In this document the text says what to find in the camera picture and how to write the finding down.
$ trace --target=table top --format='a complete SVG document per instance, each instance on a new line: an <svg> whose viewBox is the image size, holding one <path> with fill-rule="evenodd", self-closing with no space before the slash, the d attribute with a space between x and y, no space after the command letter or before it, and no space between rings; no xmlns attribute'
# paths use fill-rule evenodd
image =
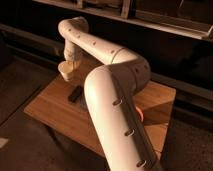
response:
<svg viewBox="0 0 213 171"><path fill-rule="evenodd" d="M68 101L72 90L77 85L83 86L87 74L98 65L101 64L93 58L84 57L71 82L65 82L61 75L57 76L24 111L34 119L104 156L88 111L82 107L80 101ZM143 124L159 158L175 93L173 88L150 81L144 90L133 97L136 106L141 108L145 115Z"/></svg>

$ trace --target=white robotic arm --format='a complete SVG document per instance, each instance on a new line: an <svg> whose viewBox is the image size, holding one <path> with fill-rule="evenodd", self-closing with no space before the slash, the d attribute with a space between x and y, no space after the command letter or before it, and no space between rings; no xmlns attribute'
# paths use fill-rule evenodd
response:
<svg viewBox="0 0 213 171"><path fill-rule="evenodd" d="M66 60L76 60L82 48L105 64L88 74L84 89L110 169L161 170L132 101L150 79L148 62L125 47L88 34L83 17L61 21L59 32L65 38Z"/></svg>

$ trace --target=shelf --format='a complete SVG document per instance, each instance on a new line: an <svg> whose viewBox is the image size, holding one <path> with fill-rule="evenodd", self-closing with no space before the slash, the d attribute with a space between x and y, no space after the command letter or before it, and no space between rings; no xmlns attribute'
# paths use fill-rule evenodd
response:
<svg viewBox="0 0 213 171"><path fill-rule="evenodd" d="M92 7L79 8L77 4L74 4L69 0L33 0L33 1L61 8L66 8L74 11L79 11L87 14L92 14L129 24L134 24L142 27L147 27L155 30L160 30L168 33L173 33L181 36L186 36L194 39L213 42L212 36L213 26L208 24L197 23L193 21L187 21L172 17L157 16L155 14L148 14L148 13L143 13L142 14L143 17L141 17L141 19L137 18L126 19L122 17L122 14L118 9L113 8L107 9L98 9Z"/></svg>

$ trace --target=floor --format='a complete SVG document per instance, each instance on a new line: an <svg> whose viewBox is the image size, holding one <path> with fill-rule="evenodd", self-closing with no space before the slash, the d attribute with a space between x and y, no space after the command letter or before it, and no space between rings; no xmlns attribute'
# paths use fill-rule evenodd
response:
<svg viewBox="0 0 213 171"><path fill-rule="evenodd" d="M0 71L0 170L107 170L105 159L24 114L56 72L15 58ZM213 170L213 119L175 108L161 158L164 170Z"/></svg>

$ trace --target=dark background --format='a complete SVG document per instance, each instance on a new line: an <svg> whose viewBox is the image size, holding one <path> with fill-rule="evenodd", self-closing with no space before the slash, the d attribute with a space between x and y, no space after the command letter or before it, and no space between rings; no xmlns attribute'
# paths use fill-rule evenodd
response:
<svg viewBox="0 0 213 171"><path fill-rule="evenodd" d="M144 56L154 72L212 90L213 43L113 21L31 0L7 0L0 6L0 23L56 41L60 20L84 16L90 32L127 46Z"/></svg>

